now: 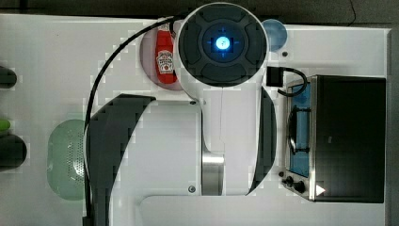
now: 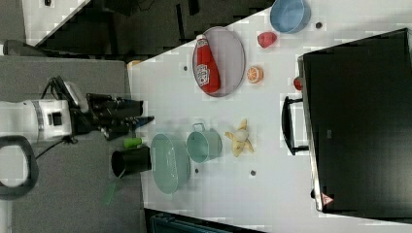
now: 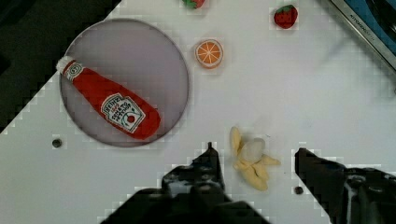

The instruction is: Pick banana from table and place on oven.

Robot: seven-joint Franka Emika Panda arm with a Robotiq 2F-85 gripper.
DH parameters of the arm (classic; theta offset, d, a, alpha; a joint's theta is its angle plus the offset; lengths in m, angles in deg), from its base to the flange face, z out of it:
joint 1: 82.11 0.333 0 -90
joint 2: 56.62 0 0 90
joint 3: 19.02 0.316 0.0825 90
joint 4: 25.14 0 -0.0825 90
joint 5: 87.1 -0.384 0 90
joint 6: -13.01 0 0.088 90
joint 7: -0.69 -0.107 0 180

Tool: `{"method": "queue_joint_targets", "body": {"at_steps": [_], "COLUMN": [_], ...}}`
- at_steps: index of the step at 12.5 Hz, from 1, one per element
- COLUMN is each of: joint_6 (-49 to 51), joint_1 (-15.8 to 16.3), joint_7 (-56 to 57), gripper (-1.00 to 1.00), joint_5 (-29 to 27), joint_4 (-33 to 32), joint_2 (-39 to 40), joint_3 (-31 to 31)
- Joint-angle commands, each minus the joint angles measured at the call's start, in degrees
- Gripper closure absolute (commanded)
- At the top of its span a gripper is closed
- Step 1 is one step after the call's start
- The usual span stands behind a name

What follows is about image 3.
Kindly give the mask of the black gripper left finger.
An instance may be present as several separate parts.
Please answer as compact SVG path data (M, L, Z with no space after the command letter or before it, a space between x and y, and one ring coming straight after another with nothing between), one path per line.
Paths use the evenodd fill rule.
M219 153L212 145L189 165L163 176L158 189L141 189L102 224L268 224L249 204L225 194Z

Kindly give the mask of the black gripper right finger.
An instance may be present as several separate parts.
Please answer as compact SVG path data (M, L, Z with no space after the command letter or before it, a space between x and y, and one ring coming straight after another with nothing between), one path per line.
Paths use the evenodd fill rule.
M294 154L295 173L332 224L396 224L396 177L375 168L347 168L306 148Z

